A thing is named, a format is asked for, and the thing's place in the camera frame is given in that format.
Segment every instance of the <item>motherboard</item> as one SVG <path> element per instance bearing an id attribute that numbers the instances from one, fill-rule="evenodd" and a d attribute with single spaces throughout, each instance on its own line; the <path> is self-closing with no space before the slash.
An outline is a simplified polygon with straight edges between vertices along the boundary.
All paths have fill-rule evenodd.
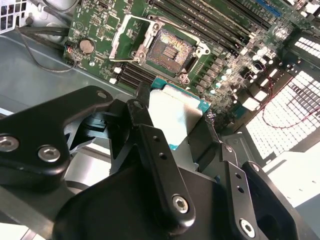
<path id="1" fill-rule="evenodd" d="M 221 113 L 296 30 L 317 29 L 283 0 L 83 0 L 64 57 L 130 93 L 161 78 Z"/>

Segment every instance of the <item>red wire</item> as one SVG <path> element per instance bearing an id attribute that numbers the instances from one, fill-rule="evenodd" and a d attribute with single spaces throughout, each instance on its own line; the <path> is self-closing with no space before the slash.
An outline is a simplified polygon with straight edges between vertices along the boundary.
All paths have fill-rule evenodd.
<path id="1" fill-rule="evenodd" d="M 270 94 L 270 98 L 269 100 L 264 104 L 263 108 L 262 108 L 262 120 L 264 121 L 264 123 L 271 127 L 271 128 L 274 128 L 274 129 L 290 129 L 296 125 L 299 125 L 301 123 L 303 123 L 305 120 L 307 120 L 310 116 L 312 116 L 313 114 L 315 114 L 316 112 L 318 112 L 320 110 L 320 107 L 318 107 L 317 109 L 313 110 L 312 112 L 310 112 L 307 116 L 305 116 L 301 121 L 297 122 L 297 123 L 294 123 L 290 126 L 274 126 L 274 125 L 271 125 L 270 123 L 268 123 L 265 119 L 265 110 L 266 110 L 266 107 L 267 107 L 267 104 L 271 102 L 271 100 L 275 97 L 274 96 L 274 92 L 273 92 L 273 86 L 272 86 L 272 79 L 271 77 L 267 77 L 268 80 L 269 80 L 269 89 L 271 91 L 271 94 Z"/>

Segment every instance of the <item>blue pcie slot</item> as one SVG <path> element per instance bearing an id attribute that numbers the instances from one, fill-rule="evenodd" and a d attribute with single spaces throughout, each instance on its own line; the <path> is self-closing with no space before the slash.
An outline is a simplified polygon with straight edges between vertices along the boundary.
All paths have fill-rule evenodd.
<path id="1" fill-rule="evenodd" d="M 255 0 L 256 3 L 264 7 L 268 12 L 272 13 L 277 18 L 281 17 L 282 14 L 278 12 L 274 7 L 268 5 L 264 0 Z"/>

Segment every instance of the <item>wire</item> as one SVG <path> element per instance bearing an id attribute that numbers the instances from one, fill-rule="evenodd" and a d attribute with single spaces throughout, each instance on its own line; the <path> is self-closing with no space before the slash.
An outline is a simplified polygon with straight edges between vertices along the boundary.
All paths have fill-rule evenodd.
<path id="1" fill-rule="evenodd" d="M 16 27 L 16 31 L 19 33 L 19 35 L 20 35 L 20 37 L 21 37 L 21 39 L 22 39 L 22 41 L 23 41 L 23 44 L 24 44 L 26 50 L 28 51 L 28 53 L 30 54 L 32 60 L 34 61 L 34 63 L 35 63 L 39 68 L 41 68 L 41 69 L 43 69 L 43 70 L 46 70 L 46 71 L 48 71 L 48 72 L 51 72 L 51 73 L 66 73 L 66 72 L 71 71 L 72 69 L 74 69 L 74 68 L 77 66 L 78 63 L 77 63 L 76 59 L 74 58 L 74 56 L 73 56 L 72 54 L 71 54 L 71 56 L 72 56 L 72 58 L 73 58 L 73 65 L 72 65 L 71 67 L 67 68 L 67 69 L 56 70 L 56 69 L 51 69 L 51 68 L 47 68 L 47 67 L 45 67 L 45 66 L 42 66 L 42 65 L 36 60 L 35 56 L 33 55 L 32 51 L 31 51 L 31 49 L 30 49 L 30 47 L 29 47 L 29 45 L 28 45 L 28 43 L 27 43 L 27 40 L 26 40 L 25 37 L 22 35 L 22 33 L 20 32 L 20 30 L 19 30 L 18 27 Z"/>
<path id="2" fill-rule="evenodd" d="M 23 34 L 46 34 L 63 37 L 69 34 L 69 28 L 54 26 L 23 26 L 19 28 L 19 31 Z"/>
<path id="3" fill-rule="evenodd" d="M 61 14 L 65 14 L 68 13 L 72 8 L 74 8 L 79 2 L 80 0 L 76 0 L 70 7 L 68 7 L 67 9 L 58 9 L 55 6 L 53 6 L 51 3 L 49 3 L 47 0 L 42 0 L 44 2 L 44 4 L 46 4 L 48 6 L 48 8 L 52 9 L 53 11 L 56 11 L 58 13 Z"/>
<path id="4" fill-rule="evenodd" d="M 296 123 L 294 123 L 294 124 L 292 124 L 290 126 L 274 126 L 274 125 L 268 123 L 266 121 L 266 119 L 265 119 L 266 107 L 272 101 L 272 99 L 274 99 L 275 95 L 274 95 L 274 90 L 273 90 L 273 85 L 272 85 L 272 79 L 271 79 L 271 77 L 269 75 L 268 75 L 267 79 L 269 80 L 270 98 L 262 107 L 262 120 L 264 121 L 264 123 L 267 126 L 273 128 L 273 129 L 290 129 L 292 127 L 295 127 L 295 126 L 303 123 L 305 120 L 307 120 L 309 117 L 311 117 L 313 114 L 317 113 L 320 110 L 320 107 L 316 108 L 315 110 L 310 112 L 307 116 L 305 116 L 302 120 L 300 120 L 299 122 L 296 122 Z"/>

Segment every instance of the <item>silver screw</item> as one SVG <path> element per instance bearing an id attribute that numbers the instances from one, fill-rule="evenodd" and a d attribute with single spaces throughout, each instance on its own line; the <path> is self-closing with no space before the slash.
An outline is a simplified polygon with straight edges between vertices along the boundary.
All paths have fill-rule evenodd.
<path id="1" fill-rule="evenodd" d="M 245 234 L 247 234 L 250 238 L 253 239 L 256 236 L 254 228 L 247 220 L 240 219 L 240 226 Z"/>
<path id="2" fill-rule="evenodd" d="M 182 196 L 174 196 L 172 198 L 172 203 L 175 209 L 179 211 L 179 213 L 186 214 L 188 212 L 188 203 Z"/>
<path id="3" fill-rule="evenodd" d="M 255 165 L 255 164 L 253 164 L 253 163 L 252 163 L 252 167 L 253 167 L 257 172 L 260 171 L 259 167 L 258 167 L 257 165 Z"/>
<path id="4" fill-rule="evenodd" d="M 160 29 L 160 25 L 156 23 L 155 25 L 153 25 L 153 29 L 154 30 L 159 30 Z"/>
<path id="5" fill-rule="evenodd" d="M 100 97 L 100 98 L 103 98 L 103 99 L 106 99 L 107 98 L 107 95 L 105 95 L 103 92 L 98 92 L 98 96 Z"/>
<path id="6" fill-rule="evenodd" d="M 11 152 L 19 147 L 19 141 L 13 136 L 0 136 L 0 152 Z"/>
<path id="7" fill-rule="evenodd" d="M 38 157 L 47 162 L 53 163 L 60 158 L 61 154 L 54 146 L 44 146 L 38 151 Z"/>
<path id="8" fill-rule="evenodd" d="M 228 152 L 232 153 L 232 148 L 231 148 L 230 146 L 225 145 L 224 148 L 225 148 Z"/>

